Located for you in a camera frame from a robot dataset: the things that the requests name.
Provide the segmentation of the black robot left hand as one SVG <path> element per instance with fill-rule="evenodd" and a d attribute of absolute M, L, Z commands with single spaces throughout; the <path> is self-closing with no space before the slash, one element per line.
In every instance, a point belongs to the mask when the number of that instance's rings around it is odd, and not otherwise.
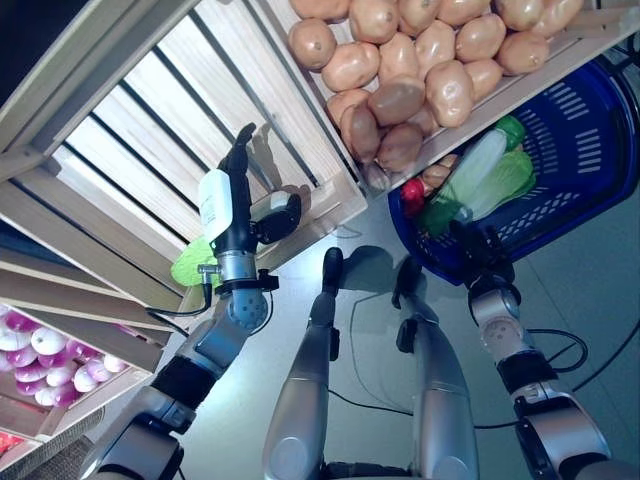
<path fill-rule="evenodd" d="M 198 185 L 203 236 L 216 257 L 230 251 L 254 254 L 258 244 L 269 245 L 292 234 L 302 217 L 300 195 L 279 191 L 267 202 L 265 215 L 252 218 L 247 145 L 255 130 L 255 124 L 245 125 L 216 169 Z"/>

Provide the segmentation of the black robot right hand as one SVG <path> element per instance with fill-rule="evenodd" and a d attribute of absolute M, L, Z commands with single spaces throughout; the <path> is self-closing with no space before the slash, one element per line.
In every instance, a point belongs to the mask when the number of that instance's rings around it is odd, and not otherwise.
<path fill-rule="evenodd" d="M 452 220 L 450 233 L 462 252 L 462 280 L 471 289 L 475 284 L 510 285 L 515 280 L 512 261 L 497 230 L 476 222 Z"/>

